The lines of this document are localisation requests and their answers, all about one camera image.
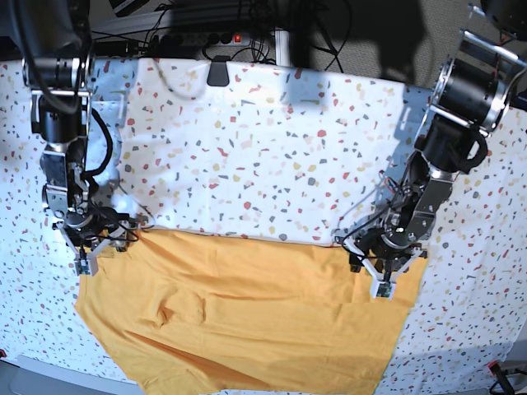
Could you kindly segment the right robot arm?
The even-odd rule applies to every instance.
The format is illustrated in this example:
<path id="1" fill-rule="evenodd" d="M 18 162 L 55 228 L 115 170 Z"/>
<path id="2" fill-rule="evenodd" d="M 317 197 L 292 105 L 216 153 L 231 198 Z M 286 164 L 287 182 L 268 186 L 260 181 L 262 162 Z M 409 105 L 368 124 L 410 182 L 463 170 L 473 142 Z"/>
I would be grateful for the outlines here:
<path id="1" fill-rule="evenodd" d="M 21 52 L 31 91 L 32 132 L 44 140 L 44 209 L 85 260 L 110 246 L 138 241 L 138 220 L 93 200 L 95 177 L 110 164 L 113 141 L 91 106 L 92 38 L 88 1 L 3 1 L 1 34 Z"/>

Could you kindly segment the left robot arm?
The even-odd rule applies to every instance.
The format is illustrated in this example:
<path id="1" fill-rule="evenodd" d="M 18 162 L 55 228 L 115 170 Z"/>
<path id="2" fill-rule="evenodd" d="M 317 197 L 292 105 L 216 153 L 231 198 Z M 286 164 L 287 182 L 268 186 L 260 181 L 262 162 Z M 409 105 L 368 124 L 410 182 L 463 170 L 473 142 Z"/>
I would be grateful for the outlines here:
<path id="1" fill-rule="evenodd" d="M 482 1 L 470 8 L 500 33 L 493 42 L 468 29 L 442 65 L 403 175 L 385 178 L 391 195 L 374 215 L 333 239 L 349 253 L 352 272 L 366 269 L 374 297 L 389 298 L 397 278 L 425 257 L 436 213 L 452 193 L 455 175 L 468 174 L 487 155 L 487 136 L 497 129 L 526 73 L 526 57 L 506 43 L 526 39 L 524 1 Z"/>

